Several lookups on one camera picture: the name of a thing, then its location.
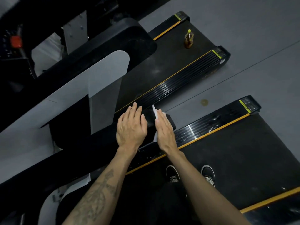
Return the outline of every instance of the brown round stain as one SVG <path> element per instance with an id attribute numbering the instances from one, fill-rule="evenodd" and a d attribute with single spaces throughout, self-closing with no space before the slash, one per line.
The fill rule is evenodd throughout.
<path id="1" fill-rule="evenodd" d="M 202 106 L 207 106 L 208 105 L 208 100 L 207 99 L 202 99 L 201 100 L 201 105 Z"/>

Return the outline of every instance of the yellow warning label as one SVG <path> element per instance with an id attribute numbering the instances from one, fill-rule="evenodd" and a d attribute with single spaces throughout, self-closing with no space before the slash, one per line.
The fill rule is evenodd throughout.
<path id="1" fill-rule="evenodd" d="M 176 14 L 174 14 L 174 16 L 176 16 L 176 18 L 177 18 L 178 20 L 181 20 L 181 19 L 179 18 L 179 16 L 177 16 Z"/>
<path id="2" fill-rule="evenodd" d="M 240 103 L 243 105 L 243 107 L 245 107 L 245 109 L 246 109 L 249 113 L 251 113 L 251 111 L 248 109 L 248 107 L 245 105 L 245 103 L 243 103 L 242 100 L 239 100 L 239 101 L 240 101 Z"/>
<path id="3" fill-rule="evenodd" d="M 220 55 L 218 55 L 218 53 L 217 52 L 215 52 L 214 50 L 212 50 L 212 52 L 214 52 L 215 53 L 215 55 L 216 56 L 218 56 L 219 58 L 222 58 Z"/>

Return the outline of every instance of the left hand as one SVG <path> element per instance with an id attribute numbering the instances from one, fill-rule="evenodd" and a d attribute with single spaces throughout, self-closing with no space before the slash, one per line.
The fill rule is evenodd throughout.
<path id="1" fill-rule="evenodd" d="M 137 103 L 134 102 L 118 119 L 117 142 L 125 153 L 135 155 L 147 135 L 147 121 L 141 113 L 142 107 L 137 109 Z"/>

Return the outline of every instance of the floor seam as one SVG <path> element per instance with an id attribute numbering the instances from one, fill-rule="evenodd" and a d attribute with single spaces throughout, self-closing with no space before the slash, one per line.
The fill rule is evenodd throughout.
<path id="1" fill-rule="evenodd" d="M 283 51 L 283 50 L 285 50 L 285 49 L 288 49 L 288 48 L 290 48 L 290 47 L 292 47 L 292 46 L 296 45 L 296 44 L 297 44 L 297 43 L 299 43 L 299 42 L 300 42 L 300 40 L 298 40 L 298 41 L 296 41 L 296 42 L 292 43 L 291 45 L 288 45 L 288 46 L 284 47 L 283 49 L 281 49 L 281 50 L 279 50 L 279 51 L 277 51 L 277 52 L 273 53 L 272 55 L 270 55 L 270 56 L 268 56 L 268 57 L 264 58 L 263 60 L 260 60 L 259 62 L 255 63 L 255 64 L 253 64 L 253 65 L 251 65 L 251 66 L 247 67 L 246 69 L 244 69 L 244 70 L 242 70 L 242 71 L 240 71 L 240 72 L 238 72 L 238 73 L 236 73 L 236 74 L 232 75 L 231 77 L 228 77 L 227 79 L 225 79 L 225 80 L 223 80 L 223 81 L 221 81 L 221 82 L 219 82 L 219 83 L 215 84 L 214 86 L 211 86 L 210 88 L 208 88 L 208 89 L 206 89 L 206 90 L 204 90 L 204 91 L 202 91 L 202 92 L 198 93 L 197 95 L 200 95 L 201 93 L 204 93 L 205 91 L 207 91 L 207 90 L 209 90 L 209 89 L 211 89 L 211 88 L 213 88 L 213 87 L 215 87 L 215 86 L 217 86 L 217 85 L 219 85 L 219 84 L 223 83 L 224 81 L 226 81 L 226 80 L 228 80 L 228 79 L 230 79 L 230 78 L 232 78 L 232 77 L 234 77 L 234 76 L 236 76 L 236 75 L 238 75 L 238 74 L 242 73 L 243 71 L 246 71 L 247 69 L 249 69 L 249 68 L 251 68 L 251 67 L 253 67 L 253 66 L 255 66 L 255 65 L 257 65 L 257 64 L 259 64 L 259 63 L 261 63 L 261 62 L 263 62 L 263 61 L 265 61 L 265 60 L 267 60 L 268 58 L 270 58 L 270 57 L 272 57 L 272 56 L 274 56 L 274 55 L 276 55 L 276 54 L 280 53 L 281 51 Z M 189 99 L 187 99 L 187 100 L 185 100 L 185 101 L 183 101 L 183 102 L 179 103 L 178 105 L 176 105 L 176 106 L 174 106 L 174 107 L 172 107 L 172 108 L 170 108 L 170 109 L 166 110 L 165 112 L 167 112 L 167 111 L 169 111 L 169 110 L 172 110 L 173 108 L 175 108 L 175 107 L 179 106 L 180 104 L 183 104 L 183 103 L 185 103 L 186 101 L 189 101 L 190 99 L 192 99 L 192 98 L 196 97 L 197 95 L 194 95 L 193 97 L 191 97 L 191 98 L 189 98 Z"/>

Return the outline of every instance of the tattoo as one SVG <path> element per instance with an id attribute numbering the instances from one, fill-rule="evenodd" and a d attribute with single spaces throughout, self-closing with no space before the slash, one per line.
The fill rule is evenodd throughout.
<path id="1" fill-rule="evenodd" d="M 93 184 L 93 189 L 89 190 L 78 205 L 74 208 L 74 222 L 75 225 L 88 224 L 89 221 L 96 221 L 99 215 L 103 212 L 105 208 L 105 195 L 103 193 L 104 188 L 106 188 L 111 195 L 117 196 L 118 186 L 112 186 L 107 183 L 107 181 L 113 177 L 113 169 L 104 175 L 104 180 L 95 182 Z"/>

